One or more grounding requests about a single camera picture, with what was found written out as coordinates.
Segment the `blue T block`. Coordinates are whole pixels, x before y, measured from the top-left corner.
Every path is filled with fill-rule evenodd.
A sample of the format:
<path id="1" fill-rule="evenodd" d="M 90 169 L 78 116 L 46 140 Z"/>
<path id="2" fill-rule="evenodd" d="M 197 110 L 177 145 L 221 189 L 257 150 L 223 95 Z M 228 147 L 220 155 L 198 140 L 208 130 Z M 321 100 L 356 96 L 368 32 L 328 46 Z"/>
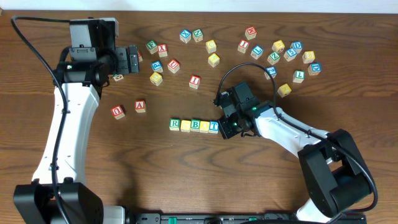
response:
<path id="1" fill-rule="evenodd" d="M 219 124 L 217 121 L 210 121 L 209 133 L 218 134 Z"/>

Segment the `yellow o block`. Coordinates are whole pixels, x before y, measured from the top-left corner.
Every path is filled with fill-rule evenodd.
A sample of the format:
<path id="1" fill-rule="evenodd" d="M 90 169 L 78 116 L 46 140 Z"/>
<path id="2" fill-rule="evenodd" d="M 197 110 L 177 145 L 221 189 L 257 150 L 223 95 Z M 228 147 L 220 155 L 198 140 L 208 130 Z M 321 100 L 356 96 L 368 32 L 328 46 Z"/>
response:
<path id="1" fill-rule="evenodd" d="M 190 132 L 191 121 L 190 120 L 181 120 L 180 130 L 181 132 Z"/>
<path id="2" fill-rule="evenodd" d="M 209 121 L 200 121 L 200 132 L 201 133 L 209 133 L 210 130 L 210 122 Z"/>

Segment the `green B block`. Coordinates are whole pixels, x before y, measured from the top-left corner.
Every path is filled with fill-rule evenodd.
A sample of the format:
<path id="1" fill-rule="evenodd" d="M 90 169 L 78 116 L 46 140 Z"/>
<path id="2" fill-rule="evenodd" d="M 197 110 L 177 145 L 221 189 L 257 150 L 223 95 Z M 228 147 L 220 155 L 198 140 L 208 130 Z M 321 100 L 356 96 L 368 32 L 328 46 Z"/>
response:
<path id="1" fill-rule="evenodd" d="M 200 131 L 200 120 L 198 119 L 192 119 L 191 124 L 190 124 L 190 130 L 193 132 L 199 132 Z"/>

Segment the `yellow O block front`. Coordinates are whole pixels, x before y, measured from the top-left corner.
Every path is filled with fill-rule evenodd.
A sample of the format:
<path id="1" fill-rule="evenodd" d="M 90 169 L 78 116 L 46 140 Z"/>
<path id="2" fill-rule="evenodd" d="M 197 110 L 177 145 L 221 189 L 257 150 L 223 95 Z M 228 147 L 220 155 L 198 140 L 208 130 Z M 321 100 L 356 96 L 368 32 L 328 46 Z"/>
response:
<path id="1" fill-rule="evenodd" d="M 190 120 L 181 120 L 180 130 L 181 132 L 190 132 L 191 121 Z"/>

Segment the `green R block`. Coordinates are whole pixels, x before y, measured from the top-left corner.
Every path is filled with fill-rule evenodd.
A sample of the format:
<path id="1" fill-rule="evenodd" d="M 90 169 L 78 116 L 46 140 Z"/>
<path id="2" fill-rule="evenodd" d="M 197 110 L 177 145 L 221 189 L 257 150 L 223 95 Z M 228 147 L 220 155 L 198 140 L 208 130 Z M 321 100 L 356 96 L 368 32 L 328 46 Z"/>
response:
<path id="1" fill-rule="evenodd" d="M 171 131 L 179 131 L 180 130 L 180 120 L 172 118 L 169 121 L 169 129 Z"/>

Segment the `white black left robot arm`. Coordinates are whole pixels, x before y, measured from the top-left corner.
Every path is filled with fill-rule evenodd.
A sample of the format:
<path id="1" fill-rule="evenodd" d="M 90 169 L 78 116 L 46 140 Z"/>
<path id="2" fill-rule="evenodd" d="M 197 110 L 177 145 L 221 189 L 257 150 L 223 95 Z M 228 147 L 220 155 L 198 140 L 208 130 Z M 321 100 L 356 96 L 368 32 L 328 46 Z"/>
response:
<path id="1" fill-rule="evenodd" d="M 26 223 L 135 223 L 123 206 L 106 206 L 86 186 L 91 122 L 110 75 L 139 72 L 137 47 L 67 47 L 53 71 L 55 107 L 32 182 L 17 185 L 14 205 Z"/>

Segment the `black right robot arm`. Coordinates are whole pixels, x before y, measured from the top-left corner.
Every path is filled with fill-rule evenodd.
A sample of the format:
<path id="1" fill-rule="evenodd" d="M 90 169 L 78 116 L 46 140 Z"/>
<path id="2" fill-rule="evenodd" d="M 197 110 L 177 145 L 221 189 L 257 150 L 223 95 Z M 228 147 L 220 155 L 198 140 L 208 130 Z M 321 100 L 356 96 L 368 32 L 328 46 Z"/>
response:
<path id="1" fill-rule="evenodd" d="M 261 103 L 245 82 L 217 93 L 214 104 L 224 112 L 218 120 L 224 139 L 252 131 L 299 159 L 310 198 L 296 211 L 298 220 L 342 220 L 350 206 L 375 191 L 373 178 L 347 131 L 329 133 L 310 127 L 270 101 Z"/>

